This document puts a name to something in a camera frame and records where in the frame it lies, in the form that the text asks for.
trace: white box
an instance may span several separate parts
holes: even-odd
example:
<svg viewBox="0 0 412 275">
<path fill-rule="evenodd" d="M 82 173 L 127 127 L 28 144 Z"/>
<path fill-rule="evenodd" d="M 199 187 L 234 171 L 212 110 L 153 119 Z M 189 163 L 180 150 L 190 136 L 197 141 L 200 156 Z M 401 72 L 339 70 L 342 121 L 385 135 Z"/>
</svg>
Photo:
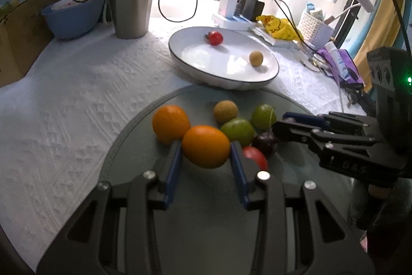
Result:
<svg viewBox="0 0 412 275">
<path fill-rule="evenodd" d="M 225 18 L 232 18 L 236 12 L 237 0 L 220 0 L 218 13 Z"/>
</svg>

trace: orange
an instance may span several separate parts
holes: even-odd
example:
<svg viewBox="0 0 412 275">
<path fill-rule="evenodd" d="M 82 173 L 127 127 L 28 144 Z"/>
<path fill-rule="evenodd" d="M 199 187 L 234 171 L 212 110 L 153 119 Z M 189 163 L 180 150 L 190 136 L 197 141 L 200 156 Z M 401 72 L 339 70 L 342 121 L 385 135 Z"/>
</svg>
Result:
<svg viewBox="0 0 412 275">
<path fill-rule="evenodd" d="M 170 145 L 174 140 L 183 138 L 190 129 L 190 121 L 180 106 L 164 105 L 153 115 L 152 127 L 157 138 Z"/>
<path fill-rule="evenodd" d="M 202 168 L 217 168 L 230 155 L 230 141 L 212 126 L 194 126 L 182 140 L 182 150 L 192 163 Z"/>
</svg>

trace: textured white cloth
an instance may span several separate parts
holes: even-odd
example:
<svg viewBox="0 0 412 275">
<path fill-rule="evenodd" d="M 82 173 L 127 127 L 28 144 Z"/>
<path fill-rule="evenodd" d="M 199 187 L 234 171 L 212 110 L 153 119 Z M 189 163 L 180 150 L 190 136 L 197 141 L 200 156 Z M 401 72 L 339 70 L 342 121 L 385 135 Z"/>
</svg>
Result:
<svg viewBox="0 0 412 275">
<path fill-rule="evenodd" d="M 74 41 L 53 40 L 25 78 L 0 88 L 0 224 L 32 269 L 95 186 L 125 125 L 152 101 L 192 83 L 168 50 L 181 27 L 159 18 L 138 40 L 117 39 L 103 25 Z M 286 49 L 274 51 L 280 72 L 270 89 L 315 114 L 339 110 L 333 80 L 304 68 Z M 348 111 L 364 114 L 359 105 Z"/>
</svg>

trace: white ceramic plate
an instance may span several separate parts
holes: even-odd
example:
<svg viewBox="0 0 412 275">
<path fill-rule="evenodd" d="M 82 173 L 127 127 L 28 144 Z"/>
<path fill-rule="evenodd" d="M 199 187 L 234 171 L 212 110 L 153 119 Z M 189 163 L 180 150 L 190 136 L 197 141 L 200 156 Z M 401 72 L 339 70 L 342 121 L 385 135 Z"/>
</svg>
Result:
<svg viewBox="0 0 412 275">
<path fill-rule="evenodd" d="M 223 35 L 223 43 L 211 46 L 205 39 L 210 31 Z M 217 27 L 188 27 L 169 40 L 172 58 L 184 72 L 212 86 L 250 90 L 269 84 L 279 73 L 279 64 L 271 51 L 249 37 Z M 249 55 L 263 54 L 263 63 L 252 67 Z"/>
</svg>

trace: lamp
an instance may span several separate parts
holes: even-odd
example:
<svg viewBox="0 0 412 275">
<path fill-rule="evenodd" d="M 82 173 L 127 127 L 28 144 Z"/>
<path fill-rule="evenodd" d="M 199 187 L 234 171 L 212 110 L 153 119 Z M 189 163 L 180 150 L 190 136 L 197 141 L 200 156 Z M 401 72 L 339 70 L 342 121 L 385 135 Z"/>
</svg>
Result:
<svg viewBox="0 0 412 275">
<path fill-rule="evenodd" d="M 368 13 L 372 13 L 375 10 L 375 7 L 373 6 L 370 0 L 357 0 L 357 1 L 358 1 L 357 4 L 348 7 L 343 12 L 338 14 L 336 17 L 334 17 L 333 15 L 330 16 L 328 19 L 325 20 L 325 24 L 329 25 L 333 23 L 336 19 L 346 14 L 346 12 L 348 12 L 349 10 L 360 7 L 360 6 L 362 6 L 365 9 L 365 11 Z"/>
</svg>

